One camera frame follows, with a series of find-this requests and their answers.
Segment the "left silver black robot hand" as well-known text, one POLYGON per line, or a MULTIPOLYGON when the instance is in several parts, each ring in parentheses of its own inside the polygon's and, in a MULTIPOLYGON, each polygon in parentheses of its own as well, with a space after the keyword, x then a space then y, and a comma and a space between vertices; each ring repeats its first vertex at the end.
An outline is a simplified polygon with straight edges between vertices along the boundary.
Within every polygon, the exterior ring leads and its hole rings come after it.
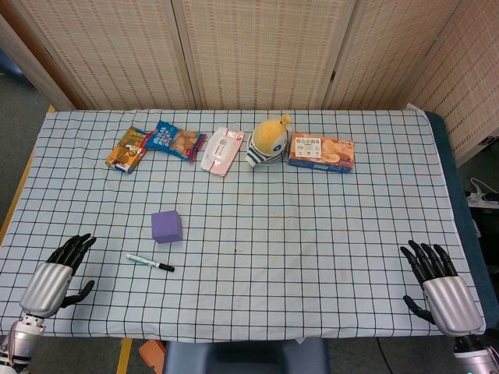
POLYGON ((67 291, 84 256, 96 241, 91 233, 75 235, 57 248, 32 276, 20 300, 23 312, 47 319, 58 310, 84 300, 92 291, 94 280, 89 280, 78 294, 67 295, 67 291))

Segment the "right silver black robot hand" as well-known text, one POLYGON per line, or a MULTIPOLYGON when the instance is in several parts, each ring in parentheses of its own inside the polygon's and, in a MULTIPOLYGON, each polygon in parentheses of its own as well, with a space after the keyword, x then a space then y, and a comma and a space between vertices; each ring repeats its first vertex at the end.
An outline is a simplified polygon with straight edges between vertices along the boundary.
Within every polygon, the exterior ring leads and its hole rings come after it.
POLYGON ((428 306, 422 309, 405 295, 403 300, 409 310, 448 337, 478 333, 483 318, 448 253, 438 244, 418 244, 413 240, 408 244, 400 251, 409 262, 428 306))

